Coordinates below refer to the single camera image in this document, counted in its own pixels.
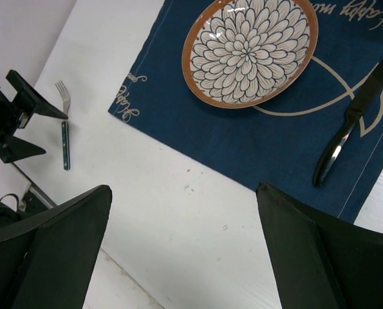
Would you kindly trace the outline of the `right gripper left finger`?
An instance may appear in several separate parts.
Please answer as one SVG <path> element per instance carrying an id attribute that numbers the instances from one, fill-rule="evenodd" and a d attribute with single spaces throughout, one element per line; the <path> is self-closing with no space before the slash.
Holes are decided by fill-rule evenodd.
<path id="1" fill-rule="evenodd" d="M 111 202 L 107 185 L 32 216 L 0 202 L 0 308 L 82 308 Z"/>

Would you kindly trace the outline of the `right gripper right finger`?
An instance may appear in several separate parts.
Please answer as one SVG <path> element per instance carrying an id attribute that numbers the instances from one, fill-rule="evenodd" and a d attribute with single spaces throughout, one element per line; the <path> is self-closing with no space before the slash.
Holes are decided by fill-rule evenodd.
<path id="1" fill-rule="evenodd" d="M 283 308 L 383 308 L 383 233 L 314 209 L 269 183 L 256 196 Z"/>

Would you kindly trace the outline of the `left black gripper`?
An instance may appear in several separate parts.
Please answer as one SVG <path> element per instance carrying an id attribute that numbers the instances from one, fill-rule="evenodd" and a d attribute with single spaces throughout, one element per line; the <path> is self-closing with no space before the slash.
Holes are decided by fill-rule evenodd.
<path id="1" fill-rule="evenodd" d="M 17 94 L 10 102 L 0 90 L 0 158 L 4 163 L 13 163 L 45 154 L 43 148 L 15 137 L 14 133 L 23 129 L 34 113 L 58 119 L 68 116 L 51 105 L 17 71 L 10 70 L 6 80 Z"/>

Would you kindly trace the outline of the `teal patterned handle cutlery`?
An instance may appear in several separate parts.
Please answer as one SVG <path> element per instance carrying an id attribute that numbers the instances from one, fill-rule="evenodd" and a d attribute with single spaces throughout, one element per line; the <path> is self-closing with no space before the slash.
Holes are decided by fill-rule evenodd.
<path id="1" fill-rule="evenodd" d="M 66 88 L 63 81 L 58 81 L 55 83 L 63 105 L 63 112 L 68 115 L 70 106 L 71 106 L 71 97 L 68 89 Z M 63 157 L 63 168 L 65 171 L 69 171 L 71 167 L 70 160 L 70 138 L 69 138 L 69 125 L 68 121 L 61 122 L 61 135 L 62 135 L 62 157 Z"/>

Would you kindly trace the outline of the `dark blue cloth napkin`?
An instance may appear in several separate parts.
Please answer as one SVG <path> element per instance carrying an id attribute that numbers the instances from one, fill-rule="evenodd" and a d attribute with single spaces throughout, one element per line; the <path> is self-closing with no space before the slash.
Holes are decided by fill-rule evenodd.
<path id="1" fill-rule="evenodd" d="M 165 1 L 109 113 L 249 189 L 268 182 L 354 221 L 383 170 L 383 89 L 319 189 L 312 174 L 351 96 L 383 58 L 383 1 L 314 1 L 315 58 L 257 108 L 210 107 L 185 84 L 180 51 L 207 1 Z"/>

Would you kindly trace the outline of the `black table knife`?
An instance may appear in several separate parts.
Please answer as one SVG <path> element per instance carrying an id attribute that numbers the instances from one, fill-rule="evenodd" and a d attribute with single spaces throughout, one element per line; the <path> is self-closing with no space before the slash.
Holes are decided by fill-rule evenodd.
<path id="1" fill-rule="evenodd" d="M 383 85 L 383 59 L 369 74 L 366 81 L 349 104 L 345 112 L 345 123 L 330 140 L 322 153 L 313 174 L 313 186 L 320 187 L 336 161 L 353 128 L 357 125 L 364 112 L 369 108 L 375 95 Z"/>

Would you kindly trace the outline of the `floral patterned plate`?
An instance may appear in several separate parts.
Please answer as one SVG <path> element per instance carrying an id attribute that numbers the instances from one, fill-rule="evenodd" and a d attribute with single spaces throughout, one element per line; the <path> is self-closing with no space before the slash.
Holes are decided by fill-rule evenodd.
<path id="1" fill-rule="evenodd" d="M 187 34 L 183 77 L 190 91 L 211 106 L 256 106 L 300 76 L 318 34 L 309 1 L 215 1 Z"/>

